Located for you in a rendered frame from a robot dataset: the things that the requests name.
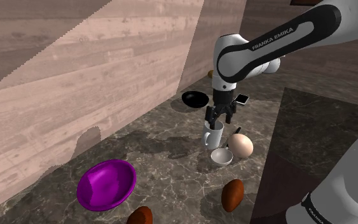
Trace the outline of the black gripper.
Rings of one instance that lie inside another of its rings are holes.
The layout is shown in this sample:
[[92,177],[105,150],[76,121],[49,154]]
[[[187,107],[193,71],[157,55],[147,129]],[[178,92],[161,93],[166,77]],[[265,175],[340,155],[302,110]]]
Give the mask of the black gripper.
[[209,128],[215,128],[219,113],[225,113],[225,123],[231,123],[233,115],[237,112],[234,90],[222,91],[214,89],[213,101],[214,105],[207,106],[205,111],[205,121],[209,123]]

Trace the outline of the black bowl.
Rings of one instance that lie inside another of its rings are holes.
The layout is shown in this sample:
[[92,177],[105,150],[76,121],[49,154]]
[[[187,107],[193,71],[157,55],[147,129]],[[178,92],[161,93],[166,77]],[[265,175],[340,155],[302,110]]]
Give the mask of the black bowl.
[[183,93],[181,99],[191,108],[202,108],[209,103],[209,97],[205,93],[193,90]]

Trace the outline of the dark robot stand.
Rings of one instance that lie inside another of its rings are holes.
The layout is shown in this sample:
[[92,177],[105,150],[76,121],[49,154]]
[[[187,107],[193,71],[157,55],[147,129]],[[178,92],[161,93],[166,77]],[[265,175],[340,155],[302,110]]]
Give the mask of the dark robot stand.
[[358,224],[358,105],[284,90],[250,224]]

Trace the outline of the beige egg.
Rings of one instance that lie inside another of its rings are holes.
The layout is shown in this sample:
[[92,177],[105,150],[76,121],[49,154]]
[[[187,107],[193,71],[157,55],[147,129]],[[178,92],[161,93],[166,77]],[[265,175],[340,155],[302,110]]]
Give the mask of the beige egg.
[[254,149],[252,141],[243,134],[233,134],[228,140],[228,148],[234,156],[249,157]]

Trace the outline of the purple bowl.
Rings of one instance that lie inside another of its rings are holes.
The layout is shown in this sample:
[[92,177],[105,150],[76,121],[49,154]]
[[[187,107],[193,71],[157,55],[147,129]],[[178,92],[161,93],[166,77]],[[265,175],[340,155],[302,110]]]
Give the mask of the purple bowl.
[[136,171],[129,162],[106,160],[82,175],[77,185],[76,197],[89,211],[108,211],[130,196],[136,181]]

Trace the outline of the white-framed phone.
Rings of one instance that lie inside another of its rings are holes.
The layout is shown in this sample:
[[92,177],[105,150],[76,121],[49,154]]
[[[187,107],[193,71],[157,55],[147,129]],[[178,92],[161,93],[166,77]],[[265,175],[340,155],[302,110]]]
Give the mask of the white-framed phone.
[[234,101],[239,104],[239,105],[246,105],[246,103],[248,102],[248,100],[250,99],[250,97],[248,95],[244,95],[244,94],[238,94],[236,96],[236,98],[234,99]]

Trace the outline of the white mug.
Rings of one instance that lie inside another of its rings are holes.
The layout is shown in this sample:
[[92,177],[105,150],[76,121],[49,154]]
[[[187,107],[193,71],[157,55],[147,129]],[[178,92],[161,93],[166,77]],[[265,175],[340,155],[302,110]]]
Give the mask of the white mug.
[[223,134],[224,124],[216,120],[214,129],[210,128],[210,124],[204,121],[202,131],[202,145],[208,150],[219,148],[221,137]]

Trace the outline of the brown potato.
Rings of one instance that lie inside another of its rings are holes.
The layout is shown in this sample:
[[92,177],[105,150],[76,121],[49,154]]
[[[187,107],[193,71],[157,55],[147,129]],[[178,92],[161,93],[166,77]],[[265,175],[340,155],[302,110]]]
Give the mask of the brown potato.
[[126,224],[153,224],[153,214],[149,207],[138,207],[128,217]]
[[237,208],[244,197],[244,184],[240,179],[228,182],[222,190],[221,203],[223,209],[230,213]]

